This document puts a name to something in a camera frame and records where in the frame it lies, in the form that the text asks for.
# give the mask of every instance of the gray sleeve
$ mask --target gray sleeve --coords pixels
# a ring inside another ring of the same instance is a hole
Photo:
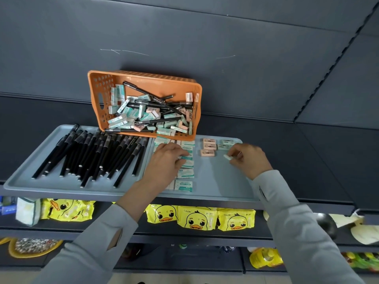
[[[269,215],[268,227],[292,283],[364,284],[279,171],[264,172],[251,184]]]
[[[67,243],[33,283],[107,283],[138,224],[120,206],[113,204],[72,243]],[[115,247],[107,251],[115,233],[122,229]]]

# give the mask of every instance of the yellow plastic bag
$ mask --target yellow plastic bag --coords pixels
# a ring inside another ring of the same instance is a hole
[[[178,224],[184,228],[213,230],[217,211],[213,207],[178,206]]]
[[[92,219],[95,201],[52,199],[42,201],[40,219],[82,222]]]
[[[150,204],[145,209],[147,221],[150,223],[163,223],[178,220],[176,205]]]
[[[254,227],[255,210],[222,208],[218,210],[222,231],[241,230]]]

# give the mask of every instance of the person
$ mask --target person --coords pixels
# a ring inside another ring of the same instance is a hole
[[[144,209],[162,192],[185,163],[188,152],[174,143],[160,144],[143,178],[110,206],[72,243],[67,243],[33,283],[107,283]],[[299,203],[261,148],[235,144],[230,163],[251,181],[269,214],[268,227],[292,283],[364,283],[349,267],[336,244],[317,224],[310,208]]]

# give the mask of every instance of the colorful package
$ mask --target colorful package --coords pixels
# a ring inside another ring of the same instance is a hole
[[[162,223],[178,220],[176,205],[150,204],[145,209],[147,221],[150,223]]]
[[[217,211],[211,207],[178,206],[178,224],[184,228],[213,230]]]
[[[95,201],[52,199],[42,201],[40,219],[82,222],[92,219]]]
[[[222,231],[241,230],[254,227],[255,210],[222,208],[218,210]]]

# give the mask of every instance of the forearm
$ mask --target forearm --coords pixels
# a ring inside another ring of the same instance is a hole
[[[277,170],[257,176],[252,187],[269,214],[268,227],[294,284],[364,283]]]
[[[138,227],[136,223],[155,197],[143,182],[136,182],[129,191],[99,216],[72,243],[67,243],[35,279],[42,283],[107,283],[112,270]]]

